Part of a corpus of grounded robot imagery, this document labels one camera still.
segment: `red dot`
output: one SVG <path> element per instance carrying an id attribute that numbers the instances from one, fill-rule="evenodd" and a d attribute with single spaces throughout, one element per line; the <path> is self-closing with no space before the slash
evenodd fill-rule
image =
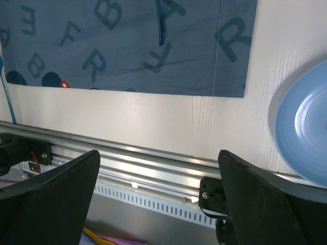
<path id="1" fill-rule="evenodd" d="M 70 88 L 71 86 L 69 85 L 68 82 L 66 82 L 66 81 L 61 81 L 61 83 L 60 83 L 60 87 L 62 87 L 62 88 Z"/>

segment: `gray floor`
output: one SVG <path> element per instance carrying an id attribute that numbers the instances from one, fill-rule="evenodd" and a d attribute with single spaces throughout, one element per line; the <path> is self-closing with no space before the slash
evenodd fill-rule
<path id="1" fill-rule="evenodd" d="M 85 226 L 98 234 L 161 244 L 215 244 L 215 231 L 151 210 L 93 195 Z"/>
<path id="2" fill-rule="evenodd" d="M 8 185 L 12 185 L 13 183 L 8 183 L 11 181 L 23 181 L 25 179 L 27 179 L 28 177 L 26 177 L 25 179 L 22 177 L 22 172 L 20 170 L 11 168 L 9 173 L 7 173 L 4 176 L 0 176 L 0 188 L 2 187 L 6 187 Z"/>

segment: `blue fabric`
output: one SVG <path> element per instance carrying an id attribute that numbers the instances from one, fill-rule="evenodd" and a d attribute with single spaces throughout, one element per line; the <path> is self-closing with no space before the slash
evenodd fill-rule
<path id="1" fill-rule="evenodd" d="M 243 97 L 255 11 L 256 0 L 0 1 L 6 78 Z"/>

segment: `black bracket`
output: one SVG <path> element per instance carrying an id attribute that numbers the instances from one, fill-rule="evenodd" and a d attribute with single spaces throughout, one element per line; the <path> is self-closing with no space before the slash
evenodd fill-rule
<path id="1" fill-rule="evenodd" d="M 223 187 L 218 179 L 204 177 L 200 182 L 199 207 L 216 213 L 228 214 L 229 209 Z"/>
<path id="2" fill-rule="evenodd" d="M 48 142 L 8 133 L 0 134 L 0 140 L 1 145 L 6 145 L 16 141 L 24 142 L 28 150 L 34 152 L 40 164 L 50 165 L 52 163 L 51 145 Z M 30 155 L 27 161 L 35 162 L 35 158 Z"/>

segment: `linear rail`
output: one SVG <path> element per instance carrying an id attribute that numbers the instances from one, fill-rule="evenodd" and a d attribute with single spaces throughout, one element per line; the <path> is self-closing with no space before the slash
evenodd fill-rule
<path id="1" fill-rule="evenodd" d="M 198 197 L 203 177 L 220 179 L 218 161 L 141 148 L 80 135 L 13 125 L 0 121 L 0 133 L 11 133 L 49 142 L 53 163 L 66 163 L 89 150 L 101 155 L 99 177 L 137 183 L 143 189 L 177 198 Z M 277 174 L 292 182 L 316 186 L 298 176 Z"/>

